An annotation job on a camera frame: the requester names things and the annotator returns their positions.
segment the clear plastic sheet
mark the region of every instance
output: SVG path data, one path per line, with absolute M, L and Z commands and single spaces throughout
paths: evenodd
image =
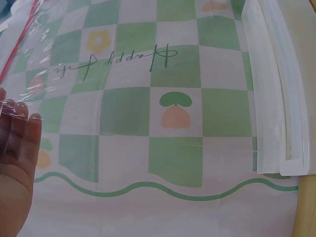
M 38 4 L 2 83 L 43 119 L 20 236 L 290 236 L 297 180 L 256 174 L 243 1 Z

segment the green square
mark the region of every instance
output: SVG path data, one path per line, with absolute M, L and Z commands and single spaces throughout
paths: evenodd
M 156 23 L 118 24 L 116 55 L 121 56 L 153 49 L 156 41 Z
M 196 19 L 195 0 L 158 0 L 157 21 Z
M 101 135 L 149 135 L 150 88 L 105 90 L 101 108 Z
M 24 52 L 20 52 L 19 55 L 17 55 L 18 60 L 16 62 L 15 68 L 13 70 L 13 74 L 16 73 L 22 73 L 26 71 L 27 64 L 29 62 L 30 56 L 33 53 L 33 49 L 28 49 Z
M 253 152 L 253 162 L 252 162 L 252 171 L 257 172 L 257 167 L 258 167 L 258 153 Z
M 39 114 L 43 119 L 42 131 L 59 133 L 67 96 L 60 96 L 42 101 Z
M 48 22 L 48 19 L 49 19 L 49 14 L 39 12 L 37 18 L 35 19 L 33 27 L 37 28 L 37 27 L 45 26 Z
M 55 38 L 58 34 L 58 31 L 62 23 L 63 18 L 48 23 L 45 27 L 44 33 L 40 41 L 43 42 L 44 40 L 50 40 Z
M 252 137 L 252 149 L 253 151 L 257 151 L 257 137 Z
M 253 91 L 253 82 L 252 82 L 252 73 L 251 73 L 249 53 L 243 52 L 242 59 L 243 59 L 243 66 L 245 68 L 247 89 Z
M 202 138 L 150 137 L 148 172 L 178 186 L 202 187 Z
M 116 24 L 119 16 L 119 3 L 119 0 L 112 0 L 90 5 L 84 27 Z
M 107 82 L 111 65 L 106 64 L 108 59 L 100 60 L 87 67 L 89 62 L 80 63 L 77 80 L 71 90 L 72 94 L 103 90 Z
M 199 45 L 240 50 L 235 20 L 208 16 L 197 20 Z
M 91 0 L 71 0 L 67 12 L 78 10 L 84 6 L 89 6 L 91 4 Z
M 25 74 L 26 74 L 25 93 L 27 95 L 27 98 L 25 98 L 25 102 L 33 102 L 37 100 L 42 100 L 45 96 L 45 92 L 47 88 L 48 71 L 45 69 L 36 69 L 36 70 L 28 71 Z M 34 91 L 34 85 L 37 85 L 38 82 L 42 83 L 43 91 L 38 94 L 30 93 L 30 91 Z
M 245 5 L 245 0 L 232 0 L 232 8 L 234 12 L 234 18 L 241 21 L 241 13 L 243 6 Z
M 248 92 L 202 89 L 204 137 L 251 137 Z
M 81 30 L 57 36 L 51 48 L 50 65 L 79 62 Z
M 177 55 L 161 57 L 155 55 L 153 59 L 151 86 L 153 87 L 192 87 L 200 88 L 200 64 L 198 46 L 171 46 L 168 54 Z M 166 51 L 159 48 L 157 52 Z
M 99 182 L 99 136 L 60 134 L 59 165 L 77 177 Z

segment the white plastic edge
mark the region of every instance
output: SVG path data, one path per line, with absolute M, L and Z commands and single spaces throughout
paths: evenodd
M 298 93 L 298 108 L 289 106 L 296 112 L 296 118 L 300 115 L 301 123 L 293 124 L 301 127 L 302 133 L 301 136 L 292 133 L 292 149 L 302 146 L 302 151 L 299 157 L 281 160 L 280 172 L 282 175 L 316 174 L 316 13 L 309 0 L 261 1 L 274 16 L 274 22 L 268 26 L 272 39 L 276 39 L 273 43 L 281 79 L 285 82 L 294 79 Z M 287 90 L 294 87 L 292 83 Z
M 257 117 L 257 172 L 279 173 L 285 159 L 285 118 L 277 62 L 258 0 L 246 0 L 242 13 L 254 83 Z
M 19 4 L 19 8 L 15 9 L 15 13 L 10 18 L 8 28 L 0 37 L 0 72 L 2 72 L 13 48 L 16 46 L 25 24 L 29 19 L 32 4 L 33 0 L 26 0 L 23 1 L 23 4 Z

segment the checkered tablecloth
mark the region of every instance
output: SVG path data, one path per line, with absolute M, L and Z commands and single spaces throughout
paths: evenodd
M 256 174 L 243 2 L 44 1 L 3 83 L 43 117 L 41 197 L 123 198 L 114 202 L 135 213 L 149 199 L 164 208 L 192 201 L 175 215 L 191 210 L 198 221 L 180 218 L 175 229 L 192 231 L 172 236 L 288 236 L 296 195 L 283 191 L 296 179 Z M 285 213 L 270 228 L 269 217 Z M 124 236 L 115 231 L 104 233 Z

